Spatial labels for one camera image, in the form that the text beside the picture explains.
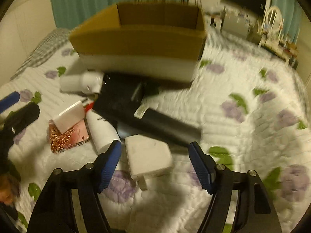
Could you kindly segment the person's left hand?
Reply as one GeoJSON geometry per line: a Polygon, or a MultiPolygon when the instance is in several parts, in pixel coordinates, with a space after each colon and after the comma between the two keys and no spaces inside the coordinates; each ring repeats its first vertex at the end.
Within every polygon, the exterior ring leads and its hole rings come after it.
{"type": "Polygon", "coordinates": [[[20,183],[11,174],[1,175],[0,199],[5,205],[12,205],[20,196],[20,183]]]}

